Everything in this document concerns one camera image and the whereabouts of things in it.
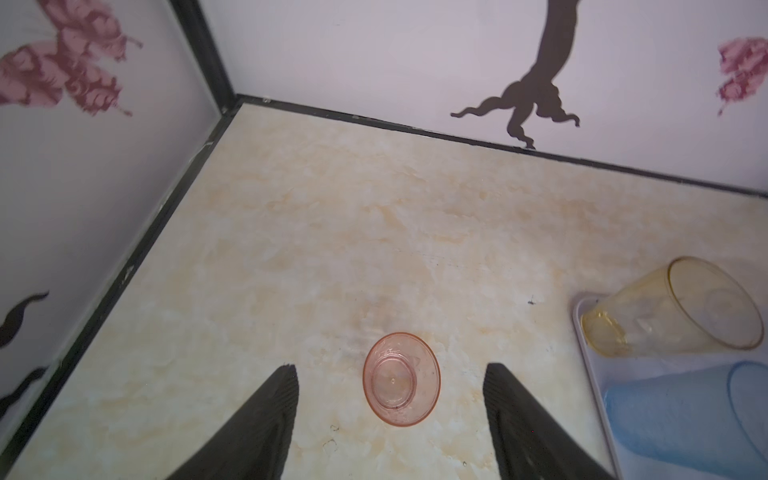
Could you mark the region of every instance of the white plastic tray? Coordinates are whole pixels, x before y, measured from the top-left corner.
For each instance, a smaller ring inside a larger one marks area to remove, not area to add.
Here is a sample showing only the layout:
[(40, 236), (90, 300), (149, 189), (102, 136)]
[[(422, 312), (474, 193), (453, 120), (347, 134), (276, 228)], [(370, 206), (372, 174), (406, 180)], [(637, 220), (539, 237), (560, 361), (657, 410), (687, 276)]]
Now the white plastic tray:
[(655, 358), (612, 359), (595, 352), (584, 339), (581, 331), (582, 313), (595, 306), (605, 295), (586, 293), (574, 301), (573, 322), (576, 329), (584, 363), (587, 365), (592, 391), (603, 422), (603, 430), (608, 448), (614, 462), (614, 470), (619, 480), (722, 480), (724, 477), (671, 463), (660, 462), (652, 458), (636, 455), (616, 441), (611, 433), (611, 426), (605, 414), (603, 396), (605, 391), (617, 383), (647, 379), (668, 373), (682, 373), (706, 369), (711, 366), (733, 364), (740, 360), (752, 360), (768, 365), (768, 343), (748, 353), (712, 353), (706, 355), (676, 355)]

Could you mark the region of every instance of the black wall trim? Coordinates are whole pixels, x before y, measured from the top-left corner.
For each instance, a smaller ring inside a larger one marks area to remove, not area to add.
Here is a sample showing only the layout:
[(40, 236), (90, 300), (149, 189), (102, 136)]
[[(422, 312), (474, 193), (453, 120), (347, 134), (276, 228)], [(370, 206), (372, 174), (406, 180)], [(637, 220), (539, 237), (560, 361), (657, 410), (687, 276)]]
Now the black wall trim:
[(131, 256), (128, 257), (127, 262), (123, 265), (117, 278), (109, 287), (104, 298), (101, 299), (101, 302), (96, 307), (91, 318), (85, 323), (83, 330), (80, 331), (78, 338), (67, 351), (67, 354), (61, 363), (59, 363), (53, 376), (43, 388), (42, 393), (32, 405), (32, 408), (29, 410), (24, 420), (22, 420), (21, 425), (11, 437), (5, 450), (0, 454), (0, 478), (5, 478), (5, 476), (8, 475), (8, 472), (10, 472), (13, 463), (29, 442), (32, 434), (35, 433), (35, 430), (45, 416), (45, 413), (51, 407), (51, 404), (56, 399), (61, 388), (67, 382), (67, 379), (69, 379), (69, 376), (74, 371), (78, 362), (80, 362), (83, 354), (85, 354), (85, 350), (91, 345), (91, 342), (96, 337), (101, 326), (104, 325), (104, 321), (109, 316), (112, 308), (120, 299), (120, 295), (125, 291), (125, 288), (130, 283), (131, 278), (133, 278), (136, 270), (138, 270), (141, 265), (141, 262), (144, 261), (144, 258), (154, 245), (155, 240), (160, 236), (160, 233), (163, 231), (163, 228), (165, 228), (171, 215), (176, 211), (176, 207), (178, 207), (181, 199), (184, 198), (184, 195), (195, 181), (195, 178), (197, 178), (203, 165), (205, 165), (205, 162), (208, 160), (210, 153), (216, 147), (216, 144), (221, 139), (221, 136), (224, 134), (227, 127), (232, 123), (232, 119), (240, 108), (240, 105), (241, 103), (237, 102), (235, 106), (229, 110), (230, 114), (223, 116), (219, 120), (219, 123), (211, 132), (203, 145), (203, 148), (200, 149), (197, 155), (195, 155), (187, 168), (187, 171), (170, 193), (170, 196), (161, 208), (160, 213), (157, 214), (152, 221), (152, 224), (147, 228), (144, 236), (139, 240), (136, 249)]
[(176, 12), (176, 18), (187, 36), (187, 41), (203, 71), (219, 111), (221, 114), (226, 114), (234, 108), (237, 97), (224, 64), (221, 62), (219, 51), (216, 49), (214, 37), (210, 34), (208, 24), (205, 22), (200, 3), (197, 0), (169, 0), (169, 2)]
[(408, 125), (393, 124), (388, 121), (376, 120), (375, 118), (360, 117), (359, 115), (345, 114), (333, 110), (323, 110), (322, 108), (307, 107), (305, 105), (291, 104), (285, 101), (276, 101), (269, 98), (252, 97), (249, 95), (238, 94), (237, 97), (243, 102), (262, 107), (276, 108), (277, 110), (292, 111), (297, 114), (312, 115), (314, 117), (330, 118), (331, 120), (345, 121), (353, 124), (366, 125), (368, 127), (383, 128), (385, 130), (401, 131), (408, 134), (422, 135), (423, 137), (439, 138), (440, 140), (454, 141), (460, 144), (475, 145), (477, 147), (493, 148), (514, 152), (516, 154), (526, 154), (533, 157), (547, 158), (549, 160), (566, 162), (569, 164), (584, 165), (586, 167), (600, 168), (602, 170), (612, 170), (622, 174), (639, 175), (641, 177), (654, 178), (656, 180), (665, 180), (676, 184), (694, 185), (696, 187), (711, 188), (722, 190), (735, 194), (750, 195), (754, 197), (768, 198), (768, 191), (754, 190), (752, 188), (735, 187), (733, 185), (718, 184), (693, 178), (676, 177), (674, 175), (659, 174), (639, 168), (622, 167), (621, 165), (605, 164), (598, 161), (587, 160), (586, 158), (565, 157), (564, 155), (547, 154), (538, 150), (528, 150), (526, 148), (512, 147), (510, 145), (494, 144), (488, 141), (472, 140), (471, 138), (454, 137), (453, 135), (439, 134), (434, 131), (421, 130), (420, 128), (409, 127)]

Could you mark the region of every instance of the pink flower decal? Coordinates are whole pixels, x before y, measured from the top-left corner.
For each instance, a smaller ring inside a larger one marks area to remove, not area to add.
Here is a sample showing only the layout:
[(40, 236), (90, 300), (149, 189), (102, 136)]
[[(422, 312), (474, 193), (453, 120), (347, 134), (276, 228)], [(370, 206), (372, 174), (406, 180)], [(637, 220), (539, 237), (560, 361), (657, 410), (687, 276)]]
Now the pink flower decal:
[(67, 93), (82, 111), (96, 115), (115, 107), (128, 117), (133, 116), (118, 105), (118, 95), (123, 88), (115, 76), (83, 57), (70, 57), (63, 69), (69, 75), (64, 85)]
[(68, 77), (55, 60), (56, 51), (54, 41), (40, 41), (0, 58), (0, 104), (58, 104)]
[(720, 51), (720, 71), (730, 79), (720, 86), (717, 95), (723, 109), (730, 103), (745, 100), (755, 93), (768, 74), (768, 40), (760, 37), (735, 38), (723, 43)]
[(24, 45), (0, 58), (0, 105), (54, 107), (66, 91), (91, 115), (118, 105), (122, 87), (93, 61), (125, 60), (128, 42), (111, 8), (100, 0), (37, 0), (58, 30), (56, 40)]
[(60, 41), (76, 55), (93, 59), (103, 55), (123, 61), (129, 41), (142, 47), (141, 42), (123, 33), (112, 9), (99, 0), (38, 0), (38, 3), (58, 30)]

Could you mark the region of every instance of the marble floor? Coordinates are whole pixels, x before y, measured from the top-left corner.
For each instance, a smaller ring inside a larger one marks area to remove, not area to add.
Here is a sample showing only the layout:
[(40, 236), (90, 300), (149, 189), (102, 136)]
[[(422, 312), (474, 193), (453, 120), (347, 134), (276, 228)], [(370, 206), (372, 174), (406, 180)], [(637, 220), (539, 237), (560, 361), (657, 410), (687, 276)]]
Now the marble floor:
[[(165, 478), (287, 362), (283, 478), (498, 478), (488, 362), (610, 470), (571, 300), (685, 254), (765, 311), (766, 238), (758, 198), (246, 105), (9, 478)], [(395, 331), (442, 371), (408, 428), (362, 392)]]

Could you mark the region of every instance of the wall decal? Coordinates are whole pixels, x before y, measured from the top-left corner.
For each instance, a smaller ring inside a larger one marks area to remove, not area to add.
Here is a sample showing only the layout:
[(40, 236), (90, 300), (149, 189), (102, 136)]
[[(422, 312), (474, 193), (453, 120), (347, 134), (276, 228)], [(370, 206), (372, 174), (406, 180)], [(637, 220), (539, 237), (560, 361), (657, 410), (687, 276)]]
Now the wall decal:
[(48, 296), (48, 292), (36, 293), (17, 303), (5, 316), (5, 321), (0, 325), (0, 348), (8, 345), (21, 329), (24, 322), (24, 310), (32, 302), (39, 302)]
[(746, 100), (763, 84), (768, 74), (768, 39), (760, 37), (735, 38), (717, 48), (720, 71), (730, 78), (717, 90), (723, 100), (723, 110), (729, 103)]
[(14, 403), (19, 401), (19, 399), (22, 397), (22, 395), (24, 395), (24, 392), (27, 391), (32, 382), (42, 378), (43, 374), (45, 374), (45, 370), (46, 368), (42, 367), (32, 370), (29, 375), (27, 375), (22, 380), (22, 382), (18, 384), (16, 390), (0, 398), (0, 420), (2, 420), (2, 418), (5, 416), (5, 413), (8, 411), (8, 409), (10, 409)]
[(486, 98), (478, 107), (467, 107), (451, 116), (461, 118), (473, 114), (481, 117), (493, 110), (514, 108), (515, 111), (507, 125), (507, 133), (510, 137), (525, 142), (525, 147), (531, 149), (535, 149), (533, 138), (525, 135), (522, 125), (531, 116), (534, 104), (537, 116), (550, 118), (555, 123), (573, 120), (578, 127), (579, 117), (565, 113), (559, 96), (560, 91), (552, 84), (552, 80), (571, 55), (578, 3), (579, 0), (548, 0), (544, 33), (541, 35), (538, 56), (531, 70), (519, 81), (510, 84), (501, 97)]
[(111, 8), (99, 0), (38, 0), (57, 30), (55, 40), (23, 45), (0, 58), (0, 105), (54, 107), (66, 90), (82, 111), (96, 115), (118, 105), (122, 86), (93, 63), (124, 61), (128, 42)]

